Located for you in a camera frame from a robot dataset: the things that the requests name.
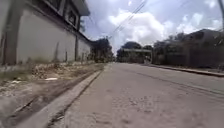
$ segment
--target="utility pole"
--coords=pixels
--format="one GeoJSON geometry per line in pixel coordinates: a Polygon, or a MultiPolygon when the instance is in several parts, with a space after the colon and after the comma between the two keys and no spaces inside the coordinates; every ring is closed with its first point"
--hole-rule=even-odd
{"type": "Polygon", "coordinates": [[[222,29],[224,31],[224,5],[223,5],[223,1],[222,0],[218,0],[220,9],[221,9],[221,13],[222,13],[222,29]]]}

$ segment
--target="vegetation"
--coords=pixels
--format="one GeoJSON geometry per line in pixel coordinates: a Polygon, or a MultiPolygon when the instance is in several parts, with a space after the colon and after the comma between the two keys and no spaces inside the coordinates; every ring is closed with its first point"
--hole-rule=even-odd
{"type": "Polygon", "coordinates": [[[113,53],[109,40],[107,38],[102,38],[93,41],[92,54],[95,62],[112,61],[113,53]]]}
{"type": "Polygon", "coordinates": [[[131,63],[143,63],[144,60],[151,56],[150,53],[144,52],[144,50],[152,50],[151,45],[146,45],[142,47],[139,43],[134,41],[129,41],[121,46],[121,49],[117,51],[117,61],[118,62],[131,62],[131,63]],[[136,51],[124,51],[124,49],[139,50],[136,51]]]}

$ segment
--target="white building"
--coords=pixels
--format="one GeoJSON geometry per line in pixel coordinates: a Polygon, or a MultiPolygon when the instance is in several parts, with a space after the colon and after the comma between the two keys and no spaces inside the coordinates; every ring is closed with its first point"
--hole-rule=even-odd
{"type": "Polygon", "coordinates": [[[0,0],[1,63],[86,60],[91,45],[79,27],[89,14],[85,0],[0,0]]]}

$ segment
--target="dirt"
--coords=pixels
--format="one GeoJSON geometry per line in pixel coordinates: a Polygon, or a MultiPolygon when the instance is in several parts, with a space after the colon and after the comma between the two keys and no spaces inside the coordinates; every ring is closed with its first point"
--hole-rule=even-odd
{"type": "Polygon", "coordinates": [[[27,75],[27,81],[5,81],[0,86],[3,125],[15,126],[102,67],[103,64],[62,65],[57,69],[41,67],[27,75]]]}

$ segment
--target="building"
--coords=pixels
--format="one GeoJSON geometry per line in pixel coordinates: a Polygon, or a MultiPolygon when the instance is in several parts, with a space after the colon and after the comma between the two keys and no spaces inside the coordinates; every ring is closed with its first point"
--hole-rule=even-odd
{"type": "Polygon", "coordinates": [[[118,51],[117,61],[128,63],[144,63],[145,61],[151,61],[151,57],[152,50],[122,48],[118,51]]]}
{"type": "Polygon", "coordinates": [[[86,60],[91,41],[79,32],[85,0],[0,0],[1,63],[86,60]]]}
{"type": "Polygon", "coordinates": [[[209,29],[184,35],[180,40],[164,42],[154,53],[158,64],[195,68],[217,68],[224,62],[223,54],[223,34],[209,29]]]}

